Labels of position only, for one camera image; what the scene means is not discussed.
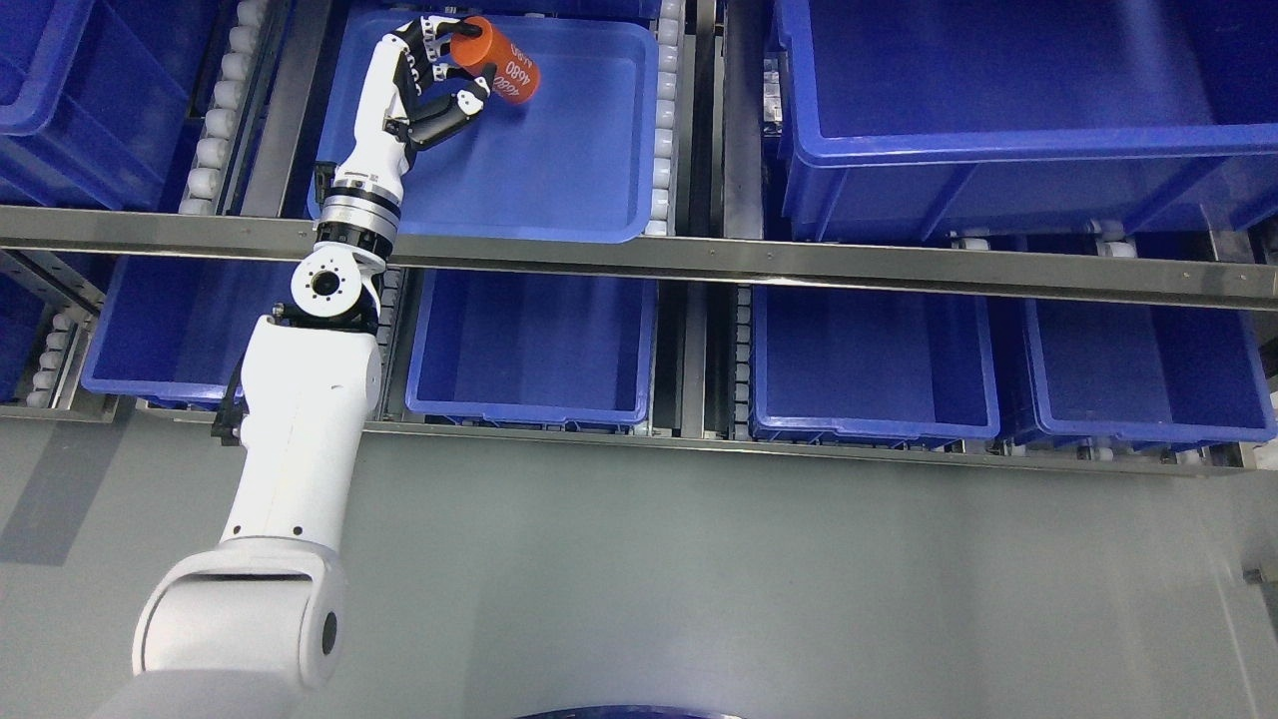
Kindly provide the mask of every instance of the robotic arm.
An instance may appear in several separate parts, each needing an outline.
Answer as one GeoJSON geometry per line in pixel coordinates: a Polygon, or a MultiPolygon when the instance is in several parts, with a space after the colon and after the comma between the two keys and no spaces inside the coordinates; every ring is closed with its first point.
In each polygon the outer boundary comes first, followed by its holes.
{"type": "Polygon", "coordinates": [[[291,301],[258,318],[239,384],[213,425],[247,450],[212,552],[175,566],[148,599],[133,641],[133,681],[95,716],[286,716],[332,674],[341,650],[343,517],[364,420],[381,386],[380,275],[399,226],[403,184],[419,149],[469,124],[491,96],[442,61],[449,34],[488,32],[423,17],[378,42],[355,119],[355,148],[323,178],[317,240],[290,282],[291,301]],[[464,78],[435,100],[435,82],[464,78]]]}

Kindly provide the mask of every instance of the orange bottle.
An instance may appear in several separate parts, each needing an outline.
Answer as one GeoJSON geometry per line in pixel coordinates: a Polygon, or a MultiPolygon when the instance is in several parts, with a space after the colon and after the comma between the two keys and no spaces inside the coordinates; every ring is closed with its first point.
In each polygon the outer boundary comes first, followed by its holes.
{"type": "Polygon", "coordinates": [[[542,82],[537,64],[487,18],[474,15],[465,22],[478,26],[483,32],[478,37],[454,33],[452,61],[475,77],[483,73],[488,63],[497,65],[492,89],[515,105],[528,102],[542,82]]]}

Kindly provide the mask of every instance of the gray floor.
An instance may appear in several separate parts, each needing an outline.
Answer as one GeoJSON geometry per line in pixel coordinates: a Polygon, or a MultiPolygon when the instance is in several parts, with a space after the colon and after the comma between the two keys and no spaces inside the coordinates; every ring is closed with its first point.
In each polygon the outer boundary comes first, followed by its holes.
{"type": "MultiPolygon", "coordinates": [[[[0,520],[51,437],[0,424],[0,520]]],[[[65,562],[0,564],[0,716],[83,716],[127,679],[142,602],[216,540],[239,462],[132,418],[65,562]]],[[[1278,716],[1241,581],[1278,558],[1272,475],[368,437],[344,556],[346,654],[300,716],[1278,716]]]]}

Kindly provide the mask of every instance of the metal beam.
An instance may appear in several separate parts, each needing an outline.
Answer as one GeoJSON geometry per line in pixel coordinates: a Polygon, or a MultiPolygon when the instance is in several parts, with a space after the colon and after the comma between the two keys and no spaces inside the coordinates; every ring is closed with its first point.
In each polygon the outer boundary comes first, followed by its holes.
{"type": "MultiPolygon", "coordinates": [[[[308,220],[0,207],[0,246],[296,261],[308,220]]],[[[406,267],[898,289],[1278,310],[1278,267],[691,236],[622,244],[400,235],[406,267]]]]}
{"type": "Polygon", "coordinates": [[[336,40],[335,28],[340,13],[334,11],[334,0],[304,0],[296,3],[289,20],[275,70],[271,98],[262,123],[262,135],[257,143],[244,189],[240,213],[253,217],[279,217],[305,178],[311,176],[302,142],[308,117],[322,117],[328,102],[325,78],[336,64],[336,52],[326,46],[336,40]]]}
{"type": "Polygon", "coordinates": [[[763,3],[723,9],[723,234],[763,238],[763,3]]]}

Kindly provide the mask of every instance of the blue tray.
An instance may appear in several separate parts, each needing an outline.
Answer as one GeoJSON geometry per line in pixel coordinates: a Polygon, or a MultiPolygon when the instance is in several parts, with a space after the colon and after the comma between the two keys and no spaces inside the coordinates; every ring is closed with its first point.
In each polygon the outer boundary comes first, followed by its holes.
{"type": "Polygon", "coordinates": [[[1049,299],[992,299],[990,310],[1003,427],[1017,444],[1105,438],[1182,452],[1278,434],[1246,312],[1049,299]]]}
{"type": "Polygon", "coordinates": [[[211,410],[257,318],[289,298],[294,264],[125,257],[115,264],[82,384],[100,395],[211,410]]]}
{"type": "Polygon", "coordinates": [[[0,402],[13,400],[18,391],[43,310],[38,296],[0,276],[0,402]]]}
{"type": "MultiPolygon", "coordinates": [[[[373,11],[348,24],[320,160],[350,153],[373,45],[415,17],[373,11]]],[[[400,231],[597,243],[640,234],[652,203],[657,121],[652,33],[620,22],[493,22],[537,63],[541,87],[521,106],[493,97],[472,126],[418,155],[404,176],[400,231]]],[[[313,199],[311,215],[318,216],[313,199]]]]}
{"type": "Polygon", "coordinates": [[[0,3],[0,202],[153,209],[221,5],[0,3]]]}
{"type": "Polygon", "coordinates": [[[797,239],[1278,209],[1278,3],[777,0],[776,24],[797,239]]]}
{"type": "Polygon", "coordinates": [[[651,280],[431,272],[405,406],[455,423],[634,427],[656,315],[651,280]]]}
{"type": "Polygon", "coordinates": [[[993,439],[985,299],[754,287],[750,435],[941,447],[993,439]]]}

